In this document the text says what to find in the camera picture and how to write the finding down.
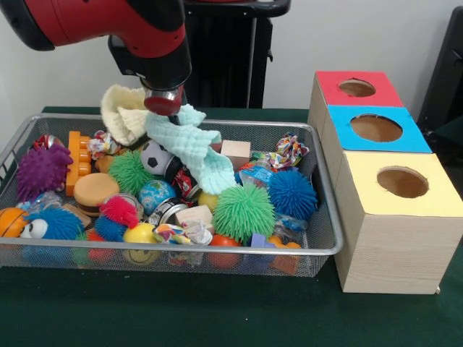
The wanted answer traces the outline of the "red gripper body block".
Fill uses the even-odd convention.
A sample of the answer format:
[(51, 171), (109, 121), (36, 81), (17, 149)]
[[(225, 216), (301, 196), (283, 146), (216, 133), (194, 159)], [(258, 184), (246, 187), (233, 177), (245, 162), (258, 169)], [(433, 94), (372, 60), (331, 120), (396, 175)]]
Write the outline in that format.
[(182, 104), (182, 94), (174, 92), (147, 93), (145, 107), (160, 116), (175, 116)]

